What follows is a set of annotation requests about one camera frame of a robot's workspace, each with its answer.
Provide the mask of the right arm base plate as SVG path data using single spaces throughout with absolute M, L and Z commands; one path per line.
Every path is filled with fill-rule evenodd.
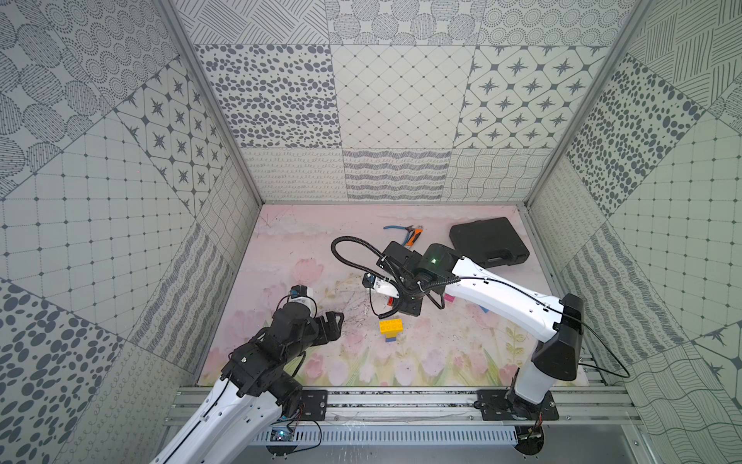
M 473 407 L 480 411 L 483 421 L 557 421 L 560 418 L 551 391 L 535 404 L 519 398 L 510 389 L 478 390 Z

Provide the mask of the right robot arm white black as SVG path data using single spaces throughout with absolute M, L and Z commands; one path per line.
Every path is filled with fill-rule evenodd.
M 433 244 L 425 253 L 391 242 L 377 266 L 389 276 L 366 271 L 362 284 L 392 299 L 396 313 L 417 316 L 424 298 L 450 295 L 483 307 L 526 330 L 537 340 L 531 359 L 514 376 L 508 401 L 512 405 L 543 404 L 554 384 L 577 377 L 584 330 L 583 301 L 572 294 L 562 298 L 540 294 L 480 267 L 451 247 Z

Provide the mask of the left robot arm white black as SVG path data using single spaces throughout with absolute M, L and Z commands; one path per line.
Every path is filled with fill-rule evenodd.
M 155 463 L 231 463 L 262 432 L 298 415 L 303 386 L 286 365 L 340 339 L 344 314 L 315 316 L 307 299 L 276 310 L 272 323 L 236 348 L 220 380 Z

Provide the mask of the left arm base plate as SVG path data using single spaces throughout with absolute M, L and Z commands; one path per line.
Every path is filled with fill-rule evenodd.
M 303 390 L 295 392 L 284 405 L 285 419 L 299 421 L 324 421 L 328 409 L 327 390 Z

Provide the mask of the yellow long lego brick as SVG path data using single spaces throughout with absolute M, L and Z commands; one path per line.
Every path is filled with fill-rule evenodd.
M 397 338 L 398 334 L 404 332 L 404 324 L 399 318 L 385 319 L 379 322 L 379 329 L 381 335 L 385 338 Z

